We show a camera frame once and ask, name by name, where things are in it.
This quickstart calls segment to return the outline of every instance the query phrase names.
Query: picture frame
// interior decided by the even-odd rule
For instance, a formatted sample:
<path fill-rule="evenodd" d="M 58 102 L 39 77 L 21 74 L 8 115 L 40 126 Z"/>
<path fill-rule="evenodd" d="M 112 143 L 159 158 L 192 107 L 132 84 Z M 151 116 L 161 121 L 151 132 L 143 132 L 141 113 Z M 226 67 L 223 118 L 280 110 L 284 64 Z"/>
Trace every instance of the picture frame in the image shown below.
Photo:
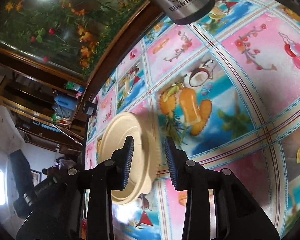
<path fill-rule="evenodd" d="M 42 173 L 39 171 L 31 170 L 31 174 L 32 174 L 33 185 L 34 186 L 38 185 L 41 182 Z"/>

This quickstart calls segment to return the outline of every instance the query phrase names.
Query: green leaf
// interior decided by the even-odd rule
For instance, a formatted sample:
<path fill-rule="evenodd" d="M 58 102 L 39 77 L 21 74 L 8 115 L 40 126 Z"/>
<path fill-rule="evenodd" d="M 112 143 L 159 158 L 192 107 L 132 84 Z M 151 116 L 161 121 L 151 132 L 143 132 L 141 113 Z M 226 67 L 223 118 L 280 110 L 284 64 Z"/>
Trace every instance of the green leaf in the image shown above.
<path fill-rule="evenodd" d="M 38 30 L 38 35 L 39 35 L 39 36 L 42 36 L 42 35 L 44 35 L 45 33 L 46 33 L 46 31 L 45 31 L 44 28 L 41 28 L 41 29 Z"/>
<path fill-rule="evenodd" d="M 39 42 L 39 43 L 43 42 L 42 37 L 40 35 L 37 36 L 37 42 Z"/>

